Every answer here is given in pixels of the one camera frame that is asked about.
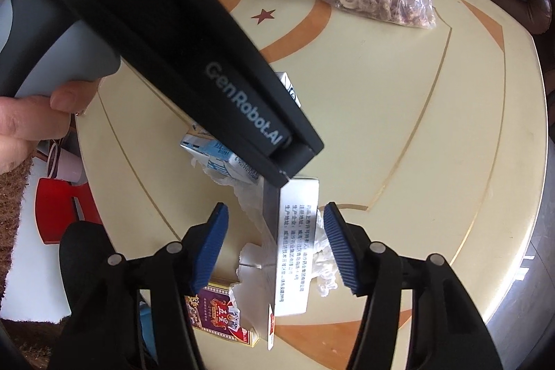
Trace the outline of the brown fuzzy sleeve forearm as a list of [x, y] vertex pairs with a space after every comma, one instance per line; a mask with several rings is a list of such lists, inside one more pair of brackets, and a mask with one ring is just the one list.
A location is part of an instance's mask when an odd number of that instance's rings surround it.
[[8, 272], [12, 265], [12, 252], [20, 224], [25, 188], [31, 172], [32, 158], [28, 157], [18, 167], [1, 175], [0, 195], [0, 294], [4, 297]]

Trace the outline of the person left hand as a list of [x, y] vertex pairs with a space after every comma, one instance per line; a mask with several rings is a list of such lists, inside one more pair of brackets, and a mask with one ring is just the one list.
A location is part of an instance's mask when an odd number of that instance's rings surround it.
[[50, 97], [2, 97], [1, 174], [19, 166], [33, 153], [38, 142], [65, 136], [71, 117], [86, 110], [100, 81], [71, 81], [57, 88]]

